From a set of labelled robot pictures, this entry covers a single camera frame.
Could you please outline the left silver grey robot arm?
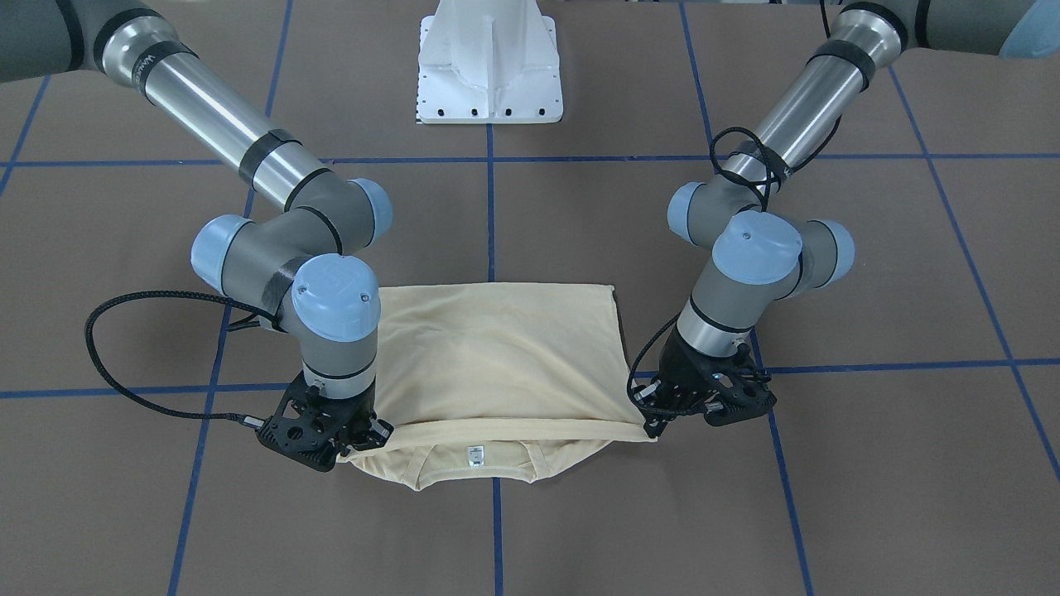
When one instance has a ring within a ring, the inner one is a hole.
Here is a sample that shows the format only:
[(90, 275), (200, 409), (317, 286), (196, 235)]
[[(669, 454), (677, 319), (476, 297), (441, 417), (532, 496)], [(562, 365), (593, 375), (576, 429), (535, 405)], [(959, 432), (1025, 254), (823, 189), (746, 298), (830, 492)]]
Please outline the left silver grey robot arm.
[(1058, 374), (1058, 57), (909, 50), (878, 71), (772, 208), (840, 220), (858, 264), (777, 302), (753, 337), (790, 419), (853, 405), (865, 436), (964, 430), (995, 455), (1055, 453), (1026, 370)]

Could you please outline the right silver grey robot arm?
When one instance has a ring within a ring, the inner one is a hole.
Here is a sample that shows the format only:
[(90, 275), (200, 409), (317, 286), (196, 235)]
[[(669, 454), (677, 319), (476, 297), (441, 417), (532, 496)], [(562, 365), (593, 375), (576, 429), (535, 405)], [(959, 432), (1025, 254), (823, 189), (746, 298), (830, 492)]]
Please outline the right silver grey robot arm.
[[(143, 291), (104, 302), (84, 340), (111, 392), (174, 418), (230, 421), (261, 445), (317, 470), (352, 450), (386, 444), (393, 427), (376, 418), (378, 283), (355, 256), (393, 222), (387, 194), (371, 180), (341, 180), (205, 65), (175, 27), (141, 1), (4, 1), (2, 80), (98, 72), (169, 113), (226, 166), (273, 220), (211, 220), (190, 264), (213, 295)], [(301, 347), (299, 373), (273, 415), (175, 411), (130, 392), (99, 358), (99, 317), (137, 300), (181, 299), (245, 310), (229, 329), (288, 334)]]

